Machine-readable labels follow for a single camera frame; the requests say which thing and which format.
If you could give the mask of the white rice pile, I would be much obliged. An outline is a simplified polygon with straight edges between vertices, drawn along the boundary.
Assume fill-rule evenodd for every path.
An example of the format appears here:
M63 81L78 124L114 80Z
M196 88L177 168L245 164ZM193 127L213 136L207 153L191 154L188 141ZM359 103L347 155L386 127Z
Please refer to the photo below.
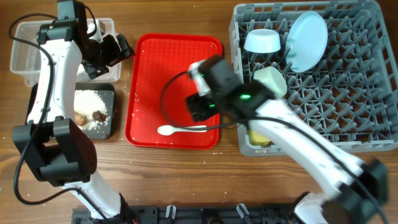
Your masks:
M101 123L92 118L94 111L101 111L107 115L105 122ZM99 91L94 90L76 90L74 99L74 112L83 114L88 119L88 124L85 126L78 126L83 131L97 130L108 124L109 116L104 99L100 97Z

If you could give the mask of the yellow plastic cup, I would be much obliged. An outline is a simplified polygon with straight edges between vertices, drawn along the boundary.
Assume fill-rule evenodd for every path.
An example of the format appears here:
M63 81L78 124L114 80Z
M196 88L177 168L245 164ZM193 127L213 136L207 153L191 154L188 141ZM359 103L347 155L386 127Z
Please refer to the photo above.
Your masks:
M271 142L268 138L262 136L261 134L253 130L248 130L248 136L249 136L249 142L253 146L266 146Z

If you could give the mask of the dark brown food lump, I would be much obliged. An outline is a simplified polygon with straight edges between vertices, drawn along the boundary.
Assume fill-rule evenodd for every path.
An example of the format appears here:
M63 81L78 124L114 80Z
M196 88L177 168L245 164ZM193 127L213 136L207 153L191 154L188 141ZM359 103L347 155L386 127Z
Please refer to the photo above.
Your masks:
M101 111L97 110L92 113L92 118L95 121L99 121L101 123L105 122L107 119L107 115L102 113Z

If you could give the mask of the brown carrot piece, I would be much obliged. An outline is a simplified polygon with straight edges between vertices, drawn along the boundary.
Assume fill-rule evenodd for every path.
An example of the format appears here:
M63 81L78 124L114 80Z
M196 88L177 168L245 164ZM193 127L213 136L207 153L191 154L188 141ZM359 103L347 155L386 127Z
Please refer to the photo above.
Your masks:
M75 123L78 126L85 126L88 124L88 119L83 114L75 112Z

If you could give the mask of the green bowl with rice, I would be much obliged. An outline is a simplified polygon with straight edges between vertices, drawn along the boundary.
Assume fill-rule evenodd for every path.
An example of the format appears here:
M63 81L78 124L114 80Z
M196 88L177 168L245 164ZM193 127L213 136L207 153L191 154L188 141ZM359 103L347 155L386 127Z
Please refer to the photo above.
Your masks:
M253 78L270 89L277 99L283 98L287 93L286 80L275 67L270 66L256 70Z

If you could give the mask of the light blue bowl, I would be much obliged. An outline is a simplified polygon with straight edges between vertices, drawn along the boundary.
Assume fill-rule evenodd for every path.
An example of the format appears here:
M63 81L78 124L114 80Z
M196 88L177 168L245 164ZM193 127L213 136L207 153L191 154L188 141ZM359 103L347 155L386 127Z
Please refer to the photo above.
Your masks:
M248 32L244 43L244 49L249 52L267 54L279 51L279 34L270 29L255 29Z

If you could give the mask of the light blue plate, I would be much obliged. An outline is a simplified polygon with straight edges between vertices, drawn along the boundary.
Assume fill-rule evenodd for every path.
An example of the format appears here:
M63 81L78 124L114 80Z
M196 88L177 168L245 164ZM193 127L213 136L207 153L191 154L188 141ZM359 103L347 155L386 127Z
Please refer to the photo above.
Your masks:
M293 23L285 48L287 64L293 72L306 72L322 58L328 41L328 29L324 19L314 11L304 12Z

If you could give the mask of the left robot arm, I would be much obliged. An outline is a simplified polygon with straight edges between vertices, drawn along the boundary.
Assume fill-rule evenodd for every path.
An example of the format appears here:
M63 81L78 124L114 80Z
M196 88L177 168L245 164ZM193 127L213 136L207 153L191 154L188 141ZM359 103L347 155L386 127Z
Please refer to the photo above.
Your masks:
M59 1L57 15L43 24L32 46L40 50L39 84L25 124L12 140L35 178L72 193L86 206L92 223L137 223L138 216L97 169L96 149L75 122L74 97L79 67L97 78L134 55L125 36L89 30L93 13L80 1Z

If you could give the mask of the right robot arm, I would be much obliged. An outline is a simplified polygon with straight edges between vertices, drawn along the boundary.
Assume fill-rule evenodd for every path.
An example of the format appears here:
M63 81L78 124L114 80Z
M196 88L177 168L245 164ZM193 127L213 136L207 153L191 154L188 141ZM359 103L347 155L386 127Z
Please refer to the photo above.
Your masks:
M263 83L242 82L219 55L191 64L188 74L200 99L188 100L195 121L201 119L198 112L227 112L278 145L321 187L320 194L306 193L295 205L301 222L366 223L376 213L387 220L382 205L388 198L388 174L382 162L366 164L332 144Z

